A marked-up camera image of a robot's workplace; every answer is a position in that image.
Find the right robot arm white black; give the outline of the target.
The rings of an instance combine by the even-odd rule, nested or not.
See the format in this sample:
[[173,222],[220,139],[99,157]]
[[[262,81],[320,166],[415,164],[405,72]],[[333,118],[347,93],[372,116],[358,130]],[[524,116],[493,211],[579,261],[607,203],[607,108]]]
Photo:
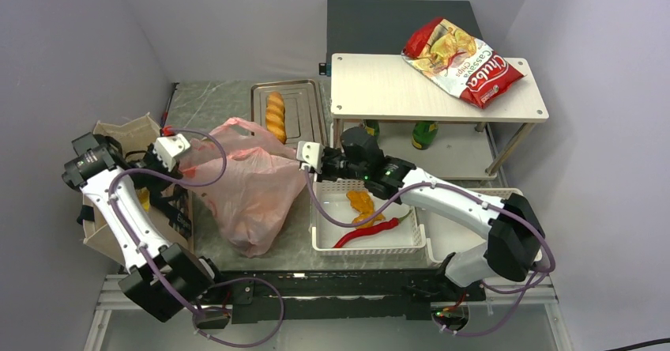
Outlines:
[[500,198],[448,183],[412,162],[384,154],[376,139],[359,127],[342,134],[341,148],[301,142],[297,158],[302,170],[314,175],[308,184],[312,202],[333,225],[348,227],[325,211],[316,198],[314,183],[356,180],[383,202],[360,220],[362,225],[396,204],[424,209],[479,236],[480,244],[443,259],[435,288],[446,300],[490,277],[523,282],[530,271],[547,275],[555,269],[544,230],[523,195]]

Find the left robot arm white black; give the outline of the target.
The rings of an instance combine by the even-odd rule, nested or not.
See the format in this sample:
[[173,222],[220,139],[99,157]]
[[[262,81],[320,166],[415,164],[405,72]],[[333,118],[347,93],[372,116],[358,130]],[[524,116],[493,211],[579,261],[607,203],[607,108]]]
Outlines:
[[138,161],[126,160],[111,136],[87,133],[72,146],[77,155],[65,163],[62,179],[95,205],[116,238],[128,271],[119,282],[124,295],[162,323],[198,297],[221,301],[228,283],[213,262],[167,240],[136,193],[178,182],[179,159],[190,150],[187,139],[162,130]]

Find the pink plastic grocery bag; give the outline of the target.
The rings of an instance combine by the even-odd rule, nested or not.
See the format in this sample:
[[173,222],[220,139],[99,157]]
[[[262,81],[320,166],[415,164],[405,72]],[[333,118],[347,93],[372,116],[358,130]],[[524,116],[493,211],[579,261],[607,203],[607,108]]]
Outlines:
[[195,135],[179,169],[220,237],[247,258],[271,248],[306,185],[295,150],[241,118],[228,119],[208,138]]

